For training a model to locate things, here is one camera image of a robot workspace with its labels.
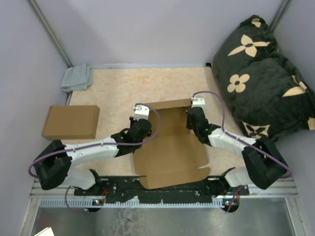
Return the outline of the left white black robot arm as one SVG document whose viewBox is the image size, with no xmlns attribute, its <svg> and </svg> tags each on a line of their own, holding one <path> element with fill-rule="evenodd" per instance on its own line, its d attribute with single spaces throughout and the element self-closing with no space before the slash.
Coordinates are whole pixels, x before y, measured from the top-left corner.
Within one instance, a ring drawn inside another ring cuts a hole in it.
<svg viewBox="0 0 315 236">
<path fill-rule="evenodd" d="M 33 161 L 41 188 L 51 190 L 62 184 L 86 190 L 91 195 L 101 192 L 102 183 L 94 170 L 80 170 L 75 166 L 105 158 L 116 158 L 134 153 L 142 141 L 151 135 L 152 125 L 146 119 L 133 120 L 130 127 L 101 141 L 79 145 L 64 145 L 52 141 Z"/>
</svg>

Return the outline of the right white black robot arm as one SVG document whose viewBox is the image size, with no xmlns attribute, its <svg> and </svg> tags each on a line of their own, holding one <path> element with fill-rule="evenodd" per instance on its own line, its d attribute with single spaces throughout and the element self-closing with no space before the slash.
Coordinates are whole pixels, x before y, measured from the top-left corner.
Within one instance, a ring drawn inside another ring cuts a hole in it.
<svg viewBox="0 0 315 236">
<path fill-rule="evenodd" d="M 210 124 L 200 107 L 186 111 L 187 129 L 192 130 L 202 144 L 227 150 L 241 157 L 245 165 L 232 168 L 223 174 L 220 191 L 230 195 L 239 186 L 254 184 L 260 189 L 269 188 L 289 172 L 287 163 L 269 138 L 247 138 L 227 132 Z"/>
</svg>

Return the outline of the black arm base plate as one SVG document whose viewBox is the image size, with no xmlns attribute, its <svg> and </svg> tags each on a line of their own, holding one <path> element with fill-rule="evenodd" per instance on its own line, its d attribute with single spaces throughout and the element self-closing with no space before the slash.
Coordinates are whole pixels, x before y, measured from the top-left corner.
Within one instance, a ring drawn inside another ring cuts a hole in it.
<svg viewBox="0 0 315 236">
<path fill-rule="evenodd" d="M 233 195 L 237 187 L 230 187 L 222 176 L 210 176 L 201 181 L 146 189 L 136 176 L 102 176 L 91 190 L 78 187 L 75 196 L 101 196 L 108 204 L 125 203 L 137 197 L 141 204 L 211 203 L 218 196 Z"/>
</svg>

